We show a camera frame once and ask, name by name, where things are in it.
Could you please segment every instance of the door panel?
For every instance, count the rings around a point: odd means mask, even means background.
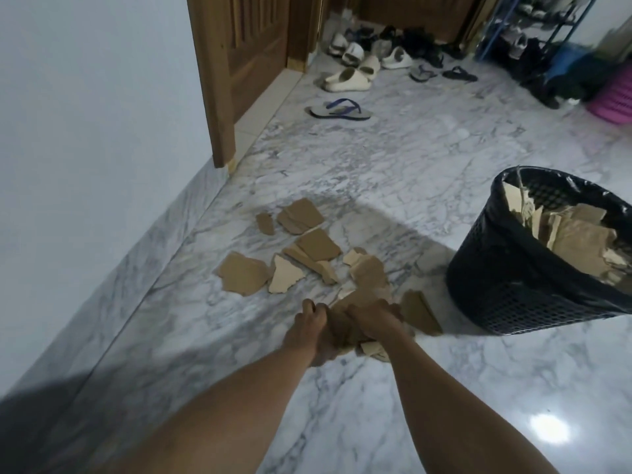
[[[454,41],[476,0],[361,0],[359,17],[397,28],[422,26],[438,40]]]
[[[286,64],[289,0],[230,0],[226,25],[234,120]]]

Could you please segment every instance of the black trash bin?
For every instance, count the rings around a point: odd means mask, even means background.
[[[587,203],[607,210],[616,247],[632,256],[632,206],[593,182],[522,166],[535,205],[554,210]],[[584,274],[536,240],[509,211],[502,182],[518,186],[517,167],[502,171],[448,266],[446,283],[459,309],[494,334],[517,334],[632,313],[632,296]]]

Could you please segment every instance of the pink plastic laundry basket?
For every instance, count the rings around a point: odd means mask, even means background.
[[[626,62],[589,103],[588,110],[616,124],[632,123],[632,61]]]

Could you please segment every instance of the person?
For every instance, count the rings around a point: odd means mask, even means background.
[[[404,415],[428,474],[555,474],[513,426],[445,372],[380,300],[348,315],[391,359]],[[252,474],[307,368],[335,357],[327,308],[303,302],[282,346],[202,392],[101,473]]]

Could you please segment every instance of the forearm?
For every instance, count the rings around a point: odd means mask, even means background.
[[[445,372],[403,330],[380,339],[429,474],[554,474],[513,426]]]
[[[114,471],[254,473],[313,355],[281,348],[239,369],[185,406]]]

